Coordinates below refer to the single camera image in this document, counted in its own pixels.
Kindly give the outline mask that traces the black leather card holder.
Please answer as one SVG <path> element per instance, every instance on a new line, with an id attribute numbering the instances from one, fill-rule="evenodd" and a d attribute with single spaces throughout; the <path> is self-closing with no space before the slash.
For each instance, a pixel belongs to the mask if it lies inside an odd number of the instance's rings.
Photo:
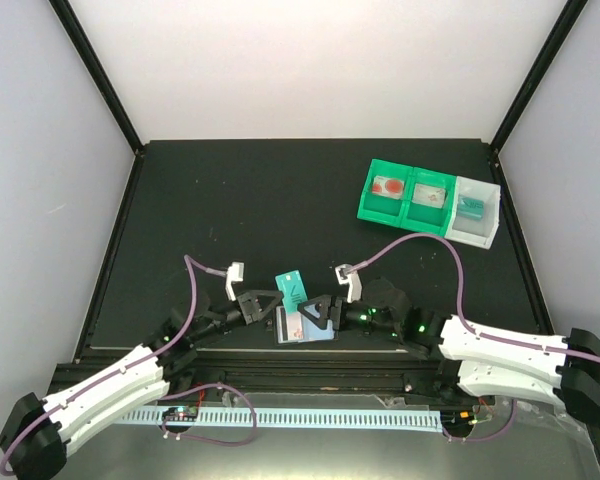
<path id="1" fill-rule="evenodd" d="M 333 341 L 337 338 L 336 332 L 333 328 L 328 328 L 327 330 L 320 330 L 315 325 L 313 325 L 306 317 L 302 316 L 303 319 L 303 328 L 304 328 L 304 340 L 299 343 L 287 343 L 287 344 L 279 344 L 277 341 L 276 335 L 276 309 L 274 315 L 274 332 L 275 332 L 275 341 L 279 345 L 294 345 L 294 344 L 302 344 L 302 343 L 315 343 L 315 342 L 326 342 Z"/>

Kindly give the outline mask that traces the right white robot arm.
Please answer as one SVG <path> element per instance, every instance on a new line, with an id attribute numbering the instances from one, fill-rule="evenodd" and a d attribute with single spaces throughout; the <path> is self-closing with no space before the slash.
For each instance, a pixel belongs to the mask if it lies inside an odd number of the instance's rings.
<path id="1" fill-rule="evenodd" d="M 600 338 L 592 332 L 532 335 L 462 321 L 414 306 L 384 278 L 351 291 L 314 297 L 297 309 L 320 329 L 388 331 L 416 357 L 439 361 L 430 386 L 447 403 L 487 396 L 536 401 L 600 428 Z"/>

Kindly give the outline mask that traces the teal AION VIP card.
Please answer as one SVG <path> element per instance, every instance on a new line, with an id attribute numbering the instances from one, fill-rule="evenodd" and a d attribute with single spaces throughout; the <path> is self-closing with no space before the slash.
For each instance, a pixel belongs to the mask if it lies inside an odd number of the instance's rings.
<path id="1" fill-rule="evenodd" d="M 282 305 L 287 313 L 298 311 L 298 306 L 308 300 L 301 274 L 298 270 L 275 277 L 278 290 L 283 294 Z"/>

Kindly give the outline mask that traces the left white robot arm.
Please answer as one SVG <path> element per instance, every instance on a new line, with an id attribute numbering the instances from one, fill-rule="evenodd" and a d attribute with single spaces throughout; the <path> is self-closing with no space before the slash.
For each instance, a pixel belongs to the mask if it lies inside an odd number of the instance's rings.
<path id="1" fill-rule="evenodd" d="M 51 479 L 70 455 L 115 420 L 168 395 L 187 397 L 196 343 L 267 317 L 282 301 L 276 290 L 247 290 L 221 307 L 193 301 L 183 322 L 165 321 L 130 353 L 82 382 L 38 397 L 30 392 L 12 407 L 0 433 L 0 473 Z"/>

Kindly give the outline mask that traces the white card red pattern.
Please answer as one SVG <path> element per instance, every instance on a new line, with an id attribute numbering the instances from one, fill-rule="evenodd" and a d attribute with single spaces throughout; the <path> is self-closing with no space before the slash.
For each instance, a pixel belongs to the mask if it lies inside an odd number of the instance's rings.
<path id="1" fill-rule="evenodd" d="M 276 335 L 279 344 L 299 343 L 304 340 L 302 315 L 287 313 L 283 306 L 276 308 Z"/>

